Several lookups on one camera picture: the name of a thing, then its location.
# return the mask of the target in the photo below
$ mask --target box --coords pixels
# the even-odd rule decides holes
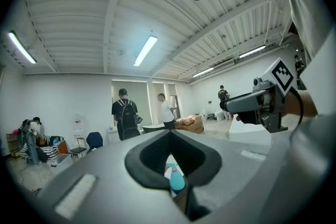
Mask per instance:
[[[57,175],[73,164],[71,154],[58,154],[47,162],[52,173]]]
[[[191,115],[188,118],[194,120],[194,123],[189,125],[189,126],[185,126],[183,124],[180,124],[177,127],[177,129],[189,131],[189,132],[192,132],[192,133],[195,133],[195,134],[202,133],[204,129],[203,129],[203,120],[202,120],[201,116]]]

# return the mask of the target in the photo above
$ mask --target blue chair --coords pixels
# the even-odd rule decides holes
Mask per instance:
[[[94,148],[103,146],[103,138],[99,132],[89,133],[88,137],[86,138],[86,142],[90,147],[88,153],[91,152]]]

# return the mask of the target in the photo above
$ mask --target black t-shirt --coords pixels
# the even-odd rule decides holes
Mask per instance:
[[[129,100],[129,99],[126,99],[126,98],[124,98],[124,99],[120,99],[120,100],[114,102],[113,105],[112,105],[112,115],[116,115],[118,121],[120,121],[120,119],[121,119],[121,113],[122,113],[122,111],[124,110],[124,105],[121,105],[121,104],[120,104],[121,101],[122,101],[125,105],[127,105],[129,102],[131,102],[132,106],[134,107],[135,112],[136,112],[136,113],[138,112],[137,105],[136,105],[133,101],[131,101],[131,100]]]
[[[227,99],[227,91],[226,90],[220,90],[218,92],[218,98],[223,101],[223,100],[226,100]]]
[[[300,67],[305,67],[303,62],[301,61],[298,61],[298,62],[295,62],[295,70],[296,70],[296,74],[297,76],[300,76],[301,73],[303,72],[304,69],[300,70],[300,71],[297,71],[297,69],[299,69]]]

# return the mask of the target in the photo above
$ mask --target sticker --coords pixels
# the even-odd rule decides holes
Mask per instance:
[[[291,85],[294,77],[289,72],[288,68],[285,66],[283,61],[279,61],[279,63],[272,70],[272,74],[278,81],[278,85],[282,87],[282,89],[286,92],[288,87]]]

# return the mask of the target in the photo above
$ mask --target white t-shirt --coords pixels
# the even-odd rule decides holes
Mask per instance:
[[[37,135],[37,132],[40,133],[40,125],[37,124],[35,121],[30,123],[30,130],[34,135]]]
[[[169,104],[169,102],[167,100],[162,102],[161,111],[162,111],[162,116],[163,116],[163,122],[171,122],[171,121],[174,120],[174,115],[170,111],[170,108],[172,108],[172,107],[173,106],[171,104]]]
[[[315,57],[331,31],[333,18],[323,0],[289,0],[293,22],[305,47],[306,63]]]

